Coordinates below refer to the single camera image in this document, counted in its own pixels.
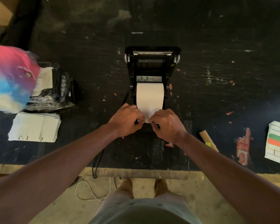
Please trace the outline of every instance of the dark tabletop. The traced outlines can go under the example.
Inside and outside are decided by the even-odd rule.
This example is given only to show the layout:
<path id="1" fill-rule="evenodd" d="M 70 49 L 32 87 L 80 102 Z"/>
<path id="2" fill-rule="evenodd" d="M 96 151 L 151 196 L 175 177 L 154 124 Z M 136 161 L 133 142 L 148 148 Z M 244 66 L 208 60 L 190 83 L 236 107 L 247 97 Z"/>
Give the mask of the dark tabletop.
<path id="1" fill-rule="evenodd" d="M 0 112 L 0 163 L 27 164 L 107 123 L 128 91 L 125 35 L 144 30 L 179 33 L 181 60 L 166 106 L 188 132 L 199 138 L 207 130 L 237 161 L 236 140 L 249 128 L 247 167 L 280 173 L 264 158 L 268 123 L 280 122 L 280 0 L 45 0 L 30 50 L 71 73 L 78 102 L 57 112 L 55 143 L 9 142 L 15 115 Z M 198 170 L 166 144 L 146 126 L 107 146 L 99 167 Z"/>

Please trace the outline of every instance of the person's left hand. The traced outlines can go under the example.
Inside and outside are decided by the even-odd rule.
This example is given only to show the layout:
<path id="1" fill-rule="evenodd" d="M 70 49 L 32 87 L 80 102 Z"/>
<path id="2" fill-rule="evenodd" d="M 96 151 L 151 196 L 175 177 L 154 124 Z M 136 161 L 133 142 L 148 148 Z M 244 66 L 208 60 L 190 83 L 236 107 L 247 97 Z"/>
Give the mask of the person's left hand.
<path id="1" fill-rule="evenodd" d="M 145 121 L 144 114 L 136 105 L 125 103 L 109 120 L 108 125 L 114 127 L 118 137 L 124 137 L 142 128 Z"/>

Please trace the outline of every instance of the forearm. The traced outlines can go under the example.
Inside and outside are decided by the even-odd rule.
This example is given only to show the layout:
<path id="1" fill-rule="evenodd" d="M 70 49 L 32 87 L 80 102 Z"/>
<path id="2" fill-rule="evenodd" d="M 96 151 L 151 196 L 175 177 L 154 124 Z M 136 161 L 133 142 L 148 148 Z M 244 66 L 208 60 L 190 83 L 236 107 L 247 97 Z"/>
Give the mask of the forearm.
<path id="1" fill-rule="evenodd" d="M 222 196 L 252 223 L 280 223 L 280 188 L 192 135 L 177 144 Z"/>
<path id="2" fill-rule="evenodd" d="M 60 196 L 88 163 L 117 137 L 109 125 L 72 142 L 0 182 L 0 223 L 28 223 Z"/>

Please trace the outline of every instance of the cardboard tube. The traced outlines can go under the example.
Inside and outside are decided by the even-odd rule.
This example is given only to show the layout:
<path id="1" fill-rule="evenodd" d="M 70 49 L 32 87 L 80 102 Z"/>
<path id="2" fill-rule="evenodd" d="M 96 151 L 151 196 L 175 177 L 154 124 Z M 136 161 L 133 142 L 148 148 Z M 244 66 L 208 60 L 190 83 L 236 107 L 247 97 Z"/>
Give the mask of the cardboard tube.
<path id="1" fill-rule="evenodd" d="M 206 142 L 210 143 L 210 147 L 213 150 L 216 150 L 217 152 L 219 152 L 216 145 L 213 143 L 212 139 L 210 138 L 210 136 L 208 135 L 208 133 L 206 131 L 201 131 L 199 134 L 202 137 L 204 143 L 206 143 Z"/>

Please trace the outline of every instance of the hand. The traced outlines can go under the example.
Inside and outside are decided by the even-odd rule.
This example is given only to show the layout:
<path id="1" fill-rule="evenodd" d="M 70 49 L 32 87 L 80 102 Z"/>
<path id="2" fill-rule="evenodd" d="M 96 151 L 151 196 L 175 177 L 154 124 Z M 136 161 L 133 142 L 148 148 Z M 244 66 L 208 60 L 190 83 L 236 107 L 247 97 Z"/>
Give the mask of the hand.
<path id="1" fill-rule="evenodd" d="M 160 109 L 148 122 L 151 123 L 153 131 L 159 138 L 173 144 L 178 143 L 187 134 L 184 125 L 171 109 Z"/>
<path id="2" fill-rule="evenodd" d="M 136 105 L 125 103 L 109 120 L 108 125 L 115 128 L 118 137 L 124 137 L 142 128 L 145 121 L 144 114 Z"/>

